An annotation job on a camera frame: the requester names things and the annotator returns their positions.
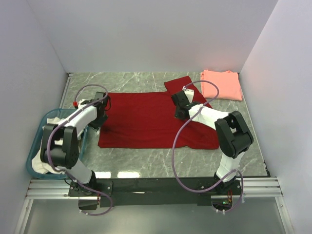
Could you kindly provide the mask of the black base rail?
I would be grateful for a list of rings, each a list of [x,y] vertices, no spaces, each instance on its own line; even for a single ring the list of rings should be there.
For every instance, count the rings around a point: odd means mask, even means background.
[[[187,187],[202,190],[216,183],[213,177],[185,177],[181,179]],[[213,189],[205,193],[193,193],[183,189],[175,178],[99,178],[99,189],[108,195],[104,197],[97,192],[88,192],[79,185],[71,182],[68,196],[80,198],[78,206],[87,210],[130,205],[180,205],[196,204],[198,206],[210,206],[213,196],[225,198],[241,194],[241,185],[238,179],[229,189]]]

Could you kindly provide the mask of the red t shirt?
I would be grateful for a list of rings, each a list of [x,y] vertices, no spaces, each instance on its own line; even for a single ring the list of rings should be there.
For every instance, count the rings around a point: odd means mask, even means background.
[[[184,124],[175,118],[171,95],[191,82],[189,76],[164,83],[165,92],[110,93],[112,107],[100,129],[100,148],[170,149]]]

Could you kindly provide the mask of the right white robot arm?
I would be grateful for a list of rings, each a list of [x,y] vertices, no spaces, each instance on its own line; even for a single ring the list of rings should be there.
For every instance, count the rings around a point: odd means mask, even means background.
[[[247,126],[244,117],[239,111],[231,113],[214,110],[193,101],[194,92],[190,89],[182,90],[171,95],[175,105],[175,117],[186,122],[178,130],[172,146],[172,169],[179,185],[193,193],[205,193],[215,190],[218,194],[224,195],[231,189],[239,173],[238,167],[245,152],[254,142],[254,137]],[[191,122],[197,122],[208,126],[217,133],[219,147],[222,151],[220,165],[215,173],[214,184],[206,189],[195,190],[187,187],[177,176],[175,170],[174,153],[178,137],[182,130]]]

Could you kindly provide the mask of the white cloth in basket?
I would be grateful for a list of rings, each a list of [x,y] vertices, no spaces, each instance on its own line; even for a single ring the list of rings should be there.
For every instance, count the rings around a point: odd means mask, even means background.
[[[63,121],[64,119],[62,118],[46,118],[43,122],[43,126],[41,127],[41,129],[43,130],[44,125],[47,123],[51,123],[51,124],[56,124],[60,121]],[[82,138],[83,138],[83,131],[81,131],[78,135],[78,149],[79,149],[79,153],[81,153],[82,151]],[[51,174],[56,174],[59,175],[60,172],[53,170],[53,168],[46,162],[42,162],[40,159],[40,153],[41,153],[41,145],[42,145],[42,136],[39,138],[40,139],[40,146],[39,149],[36,152],[36,155],[32,158],[32,169],[36,172],[39,173],[40,175],[46,175],[48,173]],[[63,139],[61,138],[60,140],[55,140],[55,144],[58,146],[62,146],[63,143]]]

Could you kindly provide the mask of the teal plastic basket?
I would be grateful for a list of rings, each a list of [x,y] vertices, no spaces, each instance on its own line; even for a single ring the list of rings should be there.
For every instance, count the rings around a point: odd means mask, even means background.
[[[84,154],[85,144],[86,144],[86,132],[87,126],[90,122],[95,120],[96,118],[96,111],[95,108],[89,109],[54,109],[45,114],[42,118],[37,133],[35,135],[33,144],[30,149],[29,156],[26,161],[26,169],[28,173],[37,179],[44,179],[44,180],[58,180],[58,179],[65,179],[67,178],[64,174],[53,174],[53,173],[38,173],[34,170],[34,166],[32,165],[32,159],[35,158],[36,155],[40,153],[41,149],[41,140],[43,136],[43,127],[47,123],[47,119],[49,118],[59,118],[59,122],[63,123],[65,120],[68,120],[68,126],[75,126],[77,128],[77,133],[83,135],[82,137],[82,146],[79,151],[79,158],[78,164],[74,166],[72,169],[68,170],[76,180],[80,180],[81,183],[89,183],[92,177],[92,171],[88,169],[82,162],[82,156]]]

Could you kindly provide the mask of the folded pink t shirt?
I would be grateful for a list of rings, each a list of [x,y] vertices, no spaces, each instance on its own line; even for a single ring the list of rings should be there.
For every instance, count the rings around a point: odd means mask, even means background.
[[[210,81],[219,89],[218,99],[242,101],[243,95],[239,83],[238,73],[232,71],[215,72],[204,70],[200,74],[201,80]]]

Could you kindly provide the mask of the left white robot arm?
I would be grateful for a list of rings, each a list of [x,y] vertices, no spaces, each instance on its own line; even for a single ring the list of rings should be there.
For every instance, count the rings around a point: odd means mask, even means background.
[[[43,127],[41,161],[49,164],[54,171],[66,174],[87,196],[94,195],[99,185],[95,172],[79,159],[78,138],[87,126],[95,130],[101,128],[108,118],[106,106],[110,104],[107,93],[96,92],[91,100],[75,101],[76,110],[69,117]]]

